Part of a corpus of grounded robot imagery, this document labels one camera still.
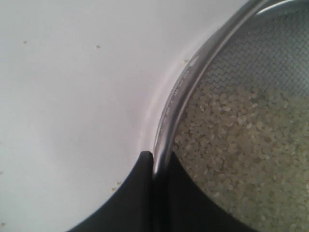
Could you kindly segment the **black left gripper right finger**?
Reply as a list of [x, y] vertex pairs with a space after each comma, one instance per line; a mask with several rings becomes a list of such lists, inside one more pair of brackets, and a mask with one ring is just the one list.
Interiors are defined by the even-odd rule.
[[153, 181], [155, 232], [252, 232], [217, 206], [193, 182], [174, 153], [167, 170]]

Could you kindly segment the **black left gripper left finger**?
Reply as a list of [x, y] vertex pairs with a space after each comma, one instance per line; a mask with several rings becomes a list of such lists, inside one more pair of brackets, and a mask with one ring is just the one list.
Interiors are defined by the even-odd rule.
[[71, 232], [151, 232], [153, 155], [142, 151], [112, 197]]

